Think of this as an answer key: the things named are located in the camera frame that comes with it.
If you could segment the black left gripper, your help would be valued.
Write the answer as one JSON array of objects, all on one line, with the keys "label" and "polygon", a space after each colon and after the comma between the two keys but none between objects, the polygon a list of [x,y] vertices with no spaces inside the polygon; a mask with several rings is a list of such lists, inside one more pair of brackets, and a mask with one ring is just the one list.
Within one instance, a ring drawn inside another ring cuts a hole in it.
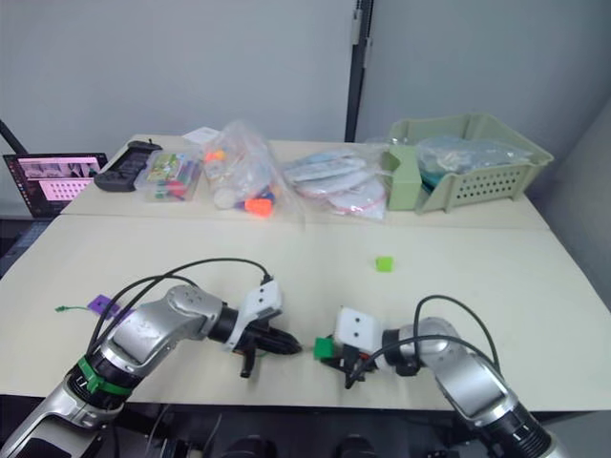
[{"label": "black left gripper", "polygon": [[302,345],[293,335],[270,325],[271,320],[279,315],[280,312],[272,312],[269,317],[249,323],[240,336],[233,352],[242,357],[242,378],[251,376],[258,350],[283,356],[303,351]]}]

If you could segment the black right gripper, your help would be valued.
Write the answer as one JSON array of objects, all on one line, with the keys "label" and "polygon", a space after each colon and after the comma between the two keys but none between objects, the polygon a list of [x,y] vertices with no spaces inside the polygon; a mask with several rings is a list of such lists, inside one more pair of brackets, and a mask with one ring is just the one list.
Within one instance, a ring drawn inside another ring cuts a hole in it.
[{"label": "black right gripper", "polygon": [[[326,338],[337,340],[334,332],[327,334]],[[344,374],[345,388],[352,388],[355,384],[364,382],[368,374],[378,369],[371,356],[359,350],[352,351],[345,349],[340,356],[321,358],[320,362]]]}]

